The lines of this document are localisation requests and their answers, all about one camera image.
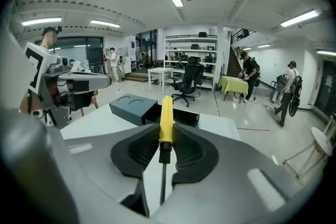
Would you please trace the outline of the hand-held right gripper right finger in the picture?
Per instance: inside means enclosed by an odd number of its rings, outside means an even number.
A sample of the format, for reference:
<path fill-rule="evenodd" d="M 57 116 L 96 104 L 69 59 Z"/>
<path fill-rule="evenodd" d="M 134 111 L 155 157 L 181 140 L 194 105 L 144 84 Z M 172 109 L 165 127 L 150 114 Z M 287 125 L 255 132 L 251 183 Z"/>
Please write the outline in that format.
<path fill-rule="evenodd" d="M 283 167 L 232 138 L 176 124 L 174 149 L 175 218 L 258 218 L 301 190 Z"/>

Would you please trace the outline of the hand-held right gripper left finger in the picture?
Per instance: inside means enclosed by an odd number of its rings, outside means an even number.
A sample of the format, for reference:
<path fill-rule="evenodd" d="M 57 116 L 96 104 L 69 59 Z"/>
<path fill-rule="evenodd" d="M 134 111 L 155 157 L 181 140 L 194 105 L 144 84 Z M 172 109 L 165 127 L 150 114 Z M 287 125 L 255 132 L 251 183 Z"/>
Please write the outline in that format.
<path fill-rule="evenodd" d="M 119 204 L 150 215 L 143 174 L 159 147 L 158 124 L 66 140 L 72 156 L 91 180 Z"/>

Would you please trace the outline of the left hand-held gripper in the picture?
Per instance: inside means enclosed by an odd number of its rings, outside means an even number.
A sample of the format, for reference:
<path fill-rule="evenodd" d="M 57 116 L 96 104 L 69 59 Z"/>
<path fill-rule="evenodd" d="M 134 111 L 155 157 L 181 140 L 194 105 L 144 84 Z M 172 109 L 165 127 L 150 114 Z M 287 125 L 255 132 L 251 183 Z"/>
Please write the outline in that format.
<path fill-rule="evenodd" d="M 109 76 L 91 72 L 72 72 L 66 57 L 58 56 L 42 46 L 28 42 L 25 56 L 36 69 L 28 86 L 27 112 L 38 102 L 51 120 L 61 129 L 68 125 L 65 107 L 77 111 L 96 102 L 98 91 L 110 86 Z"/>

